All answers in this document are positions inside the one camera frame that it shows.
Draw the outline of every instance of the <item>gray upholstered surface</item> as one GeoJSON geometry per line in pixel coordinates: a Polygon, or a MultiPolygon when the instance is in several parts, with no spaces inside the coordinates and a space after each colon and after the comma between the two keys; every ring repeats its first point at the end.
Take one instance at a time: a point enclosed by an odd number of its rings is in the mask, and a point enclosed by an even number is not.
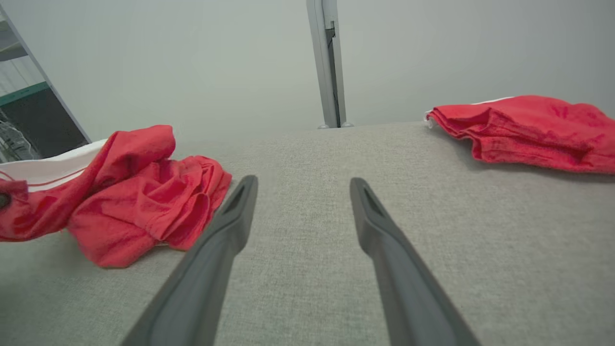
{"type": "MultiPolygon", "coordinates": [[[[484,345],[611,345],[615,179],[487,165],[421,123],[180,144],[260,189],[218,345],[386,345],[349,179],[365,178],[484,345]]],[[[123,270],[68,234],[0,244],[1,345],[116,345],[181,254],[123,270]]]]}

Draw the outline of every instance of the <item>white wall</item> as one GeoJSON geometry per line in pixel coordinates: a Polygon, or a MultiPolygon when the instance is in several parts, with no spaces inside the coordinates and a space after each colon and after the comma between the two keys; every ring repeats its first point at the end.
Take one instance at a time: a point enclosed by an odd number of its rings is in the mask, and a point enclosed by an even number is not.
{"type": "Polygon", "coordinates": [[[539,94],[615,118],[613,0],[338,0],[347,120],[539,94]]]}
{"type": "Polygon", "coordinates": [[[234,140],[323,123],[303,0],[0,0],[90,139],[234,140]]]}

